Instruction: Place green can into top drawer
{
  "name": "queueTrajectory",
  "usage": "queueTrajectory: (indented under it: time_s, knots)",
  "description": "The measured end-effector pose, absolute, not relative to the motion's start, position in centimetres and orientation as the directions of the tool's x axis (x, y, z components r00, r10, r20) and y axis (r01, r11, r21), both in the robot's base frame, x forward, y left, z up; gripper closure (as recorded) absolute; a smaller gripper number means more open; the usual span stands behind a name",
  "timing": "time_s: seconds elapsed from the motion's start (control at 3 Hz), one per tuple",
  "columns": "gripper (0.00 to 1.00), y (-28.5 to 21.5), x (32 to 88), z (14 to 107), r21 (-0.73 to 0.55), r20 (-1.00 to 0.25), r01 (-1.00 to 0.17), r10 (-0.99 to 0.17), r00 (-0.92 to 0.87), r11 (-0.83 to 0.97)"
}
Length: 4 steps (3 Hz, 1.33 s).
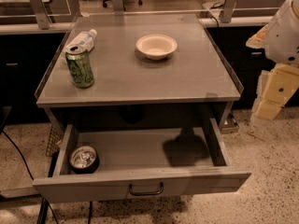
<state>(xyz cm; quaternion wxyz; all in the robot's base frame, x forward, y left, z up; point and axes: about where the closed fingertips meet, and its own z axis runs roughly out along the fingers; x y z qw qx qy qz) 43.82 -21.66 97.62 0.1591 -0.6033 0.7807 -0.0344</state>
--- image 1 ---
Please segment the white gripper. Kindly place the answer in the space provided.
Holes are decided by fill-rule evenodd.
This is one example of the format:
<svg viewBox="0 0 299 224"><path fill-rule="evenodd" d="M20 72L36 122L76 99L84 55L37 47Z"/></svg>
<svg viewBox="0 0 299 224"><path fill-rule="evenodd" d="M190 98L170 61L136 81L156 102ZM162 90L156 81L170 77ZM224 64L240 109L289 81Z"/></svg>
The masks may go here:
<svg viewBox="0 0 299 224"><path fill-rule="evenodd" d="M246 46L265 49L266 57L277 63L261 72L252 107L255 119L273 120L299 89L299 0L286 0Z"/></svg>

